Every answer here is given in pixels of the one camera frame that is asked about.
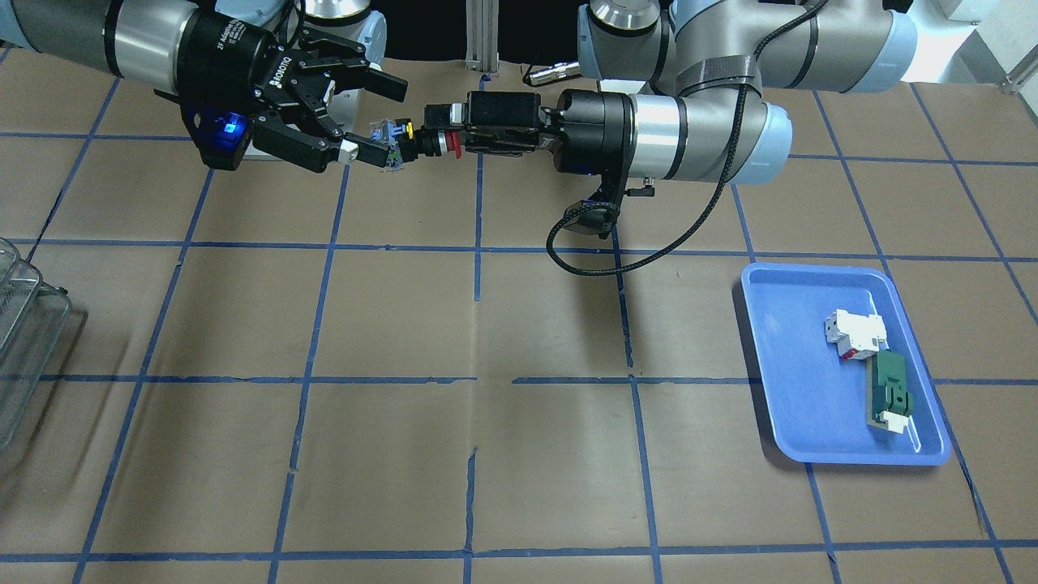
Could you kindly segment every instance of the metal post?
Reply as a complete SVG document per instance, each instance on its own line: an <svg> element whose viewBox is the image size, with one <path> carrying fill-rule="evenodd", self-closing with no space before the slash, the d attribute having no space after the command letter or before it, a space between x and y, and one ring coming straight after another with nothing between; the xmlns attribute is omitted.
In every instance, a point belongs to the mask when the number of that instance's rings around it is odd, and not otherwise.
<svg viewBox="0 0 1038 584"><path fill-rule="evenodd" d="M1018 93L1020 87L1038 71L1038 45L1028 53L1013 71L1006 74L1006 80L999 84L1003 93Z"/></svg>
<svg viewBox="0 0 1038 584"><path fill-rule="evenodd" d="M483 73L497 73L497 2L467 0L468 52L465 66Z"/></svg>

